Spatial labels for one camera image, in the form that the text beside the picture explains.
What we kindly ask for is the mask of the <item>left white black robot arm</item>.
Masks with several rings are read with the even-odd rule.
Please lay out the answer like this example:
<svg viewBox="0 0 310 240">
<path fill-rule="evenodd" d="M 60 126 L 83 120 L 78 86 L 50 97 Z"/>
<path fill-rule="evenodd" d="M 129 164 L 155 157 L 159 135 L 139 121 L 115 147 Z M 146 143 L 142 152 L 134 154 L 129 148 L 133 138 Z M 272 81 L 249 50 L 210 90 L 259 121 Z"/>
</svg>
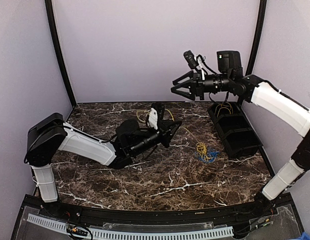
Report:
<svg viewBox="0 0 310 240">
<path fill-rule="evenodd" d="M 62 218 L 65 206 L 58 201 L 52 158 L 57 151 L 65 151 L 96 161 L 111 169 L 123 169 L 147 150 L 161 144 L 170 146 L 180 120 L 149 117 L 148 126 L 140 127 L 136 119 L 123 121 L 109 140 L 102 140 L 76 129 L 56 112 L 31 127 L 27 133 L 27 150 L 24 162 L 35 176 L 46 210 L 55 218 Z"/>
</svg>

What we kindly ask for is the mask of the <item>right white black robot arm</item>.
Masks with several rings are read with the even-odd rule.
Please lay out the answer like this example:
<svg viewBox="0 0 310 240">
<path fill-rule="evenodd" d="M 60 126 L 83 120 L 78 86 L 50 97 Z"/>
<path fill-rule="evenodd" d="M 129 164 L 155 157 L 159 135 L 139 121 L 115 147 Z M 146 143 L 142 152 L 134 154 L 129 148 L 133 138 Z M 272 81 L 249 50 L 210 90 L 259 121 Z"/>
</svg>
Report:
<svg viewBox="0 0 310 240">
<path fill-rule="evenodd" d="M 255 196 L 250 213 L 261 217 L 270 208 L 270 201 L 310 170 L 310 109 L 277 89 L 270 81 L 254 74 L 245 76 L 238 51 L 218 51 L 218 72 L 210 69 L 202 55 L 185 51 L 184 59 L 190 71 L 173 81 L 171 92 L 194 101 L 204 99 L 206 93 L 231 93 L 248 103 L 271 112 L 302 137 L 289 161 Z"/>
</svg>

